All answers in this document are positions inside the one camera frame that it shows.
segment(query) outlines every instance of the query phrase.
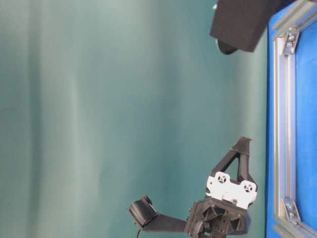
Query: bolt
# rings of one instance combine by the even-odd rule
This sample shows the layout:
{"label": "bolt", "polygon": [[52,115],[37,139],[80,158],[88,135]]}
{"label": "bolt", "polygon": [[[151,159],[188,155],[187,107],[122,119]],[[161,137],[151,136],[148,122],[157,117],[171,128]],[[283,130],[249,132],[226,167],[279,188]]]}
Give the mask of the bolt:
{"label": "bolt", "polygon": [[289,35],[288,40],[289,40],[289,41],[294,41],[294,40],[295,40],[295,36]]}
{"label": "bolt", "polygon": [[286,48],[291,48],[292,46],[293,46],[292,42],[289,41],[289,42],[286,43]]}

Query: white bracket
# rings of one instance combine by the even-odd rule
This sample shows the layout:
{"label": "white bracket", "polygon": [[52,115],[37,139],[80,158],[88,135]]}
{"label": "white bracket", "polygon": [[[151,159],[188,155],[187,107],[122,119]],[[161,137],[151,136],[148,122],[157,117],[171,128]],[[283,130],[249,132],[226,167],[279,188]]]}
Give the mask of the white bracket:
{"label": "white bracket", "polygon": [[243,180],[240,184],[232,183],[230,175],[223,172],[217,172],[215,177],[209,176],[207,188],[210,191],[206,192],[207,196],[229,201],[246,210],[257,197],[255,183],[247,180]]}

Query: blue table surface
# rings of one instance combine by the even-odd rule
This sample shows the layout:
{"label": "blue table surface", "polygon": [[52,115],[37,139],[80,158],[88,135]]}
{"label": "blue table surface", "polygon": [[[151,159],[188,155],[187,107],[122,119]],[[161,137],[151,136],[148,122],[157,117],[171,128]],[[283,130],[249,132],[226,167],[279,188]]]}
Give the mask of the blue table surface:
{"label": "blue table surface", "polygon": [[[280,237],[274,230],[273,218],[273,45],[272,26],[288,9],[270,21],[268,30],[268,97],[267,97],[267,198],[266,237]],[[302,218],[317,229],[317,23],[301,33],[296,49],[296,133],[297,133],[297,205]]]}

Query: teal backdrop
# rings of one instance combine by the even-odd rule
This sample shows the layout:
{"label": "teal backdrop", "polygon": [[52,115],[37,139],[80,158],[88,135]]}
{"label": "teal backdrop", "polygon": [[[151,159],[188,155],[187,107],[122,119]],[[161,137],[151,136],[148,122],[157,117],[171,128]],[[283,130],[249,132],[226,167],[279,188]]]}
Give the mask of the teal backdrop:
{"label": "teal backdrop", "polygon": [[259,185],[242,237],[264,237],[266,34],[222,55],[214,4],[0,1],[1,238],[132,238],[142,194],[185,219],[242,135]]}

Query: black triangular bracket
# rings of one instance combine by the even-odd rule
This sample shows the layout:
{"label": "black triangular bracket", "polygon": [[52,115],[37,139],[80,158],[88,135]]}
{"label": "black triangular bracket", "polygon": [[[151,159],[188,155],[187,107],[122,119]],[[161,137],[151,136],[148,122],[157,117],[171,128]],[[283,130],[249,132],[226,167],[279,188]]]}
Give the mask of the black triangular bracket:
{"label": "black triangular bracket", "polygon": [[215,177],[217,172],[225,172],[231,163],[239,160],[238,177],[236,182],[240,183],[243,180],[254,182],[249,174],[249,152],[250,152],[250,138],[240,137],[237,143],[228,151],[228,153],[219,161],[219,163],[211,171],[210,176]]}

